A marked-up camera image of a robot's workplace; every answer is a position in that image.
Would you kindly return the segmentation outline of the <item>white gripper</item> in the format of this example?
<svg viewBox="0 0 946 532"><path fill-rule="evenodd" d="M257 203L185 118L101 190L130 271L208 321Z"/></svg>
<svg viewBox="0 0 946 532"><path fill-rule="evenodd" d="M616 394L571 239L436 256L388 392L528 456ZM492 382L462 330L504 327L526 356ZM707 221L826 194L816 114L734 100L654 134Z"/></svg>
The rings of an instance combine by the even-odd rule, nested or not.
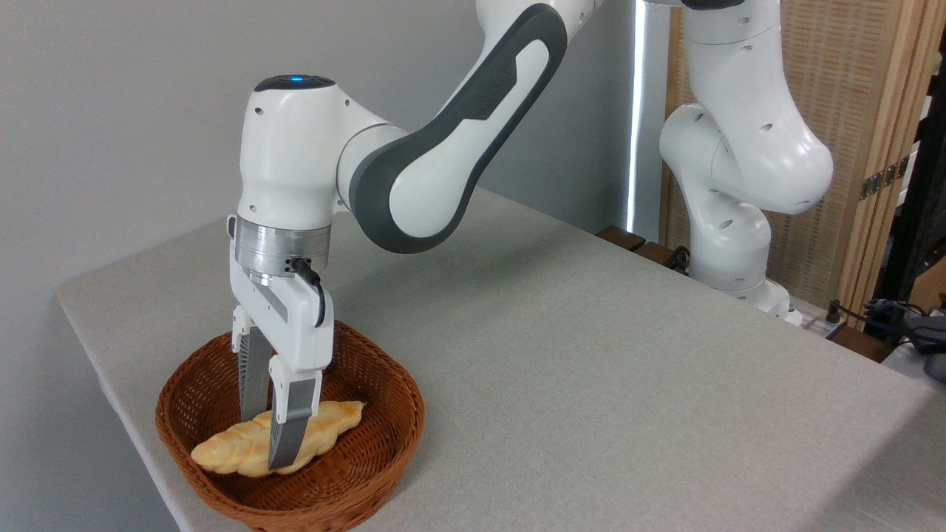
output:
<svg viewBox="0 0 946 532"><path fill-rule="evenodd" d="M327 266L331 228L281 229L232 215L227 232L230 284L240 303L232 350L241 421L267 410L271 378L269 469L290 467L318 413L322 370L332 355L332 302L317 275Z"/></svg>

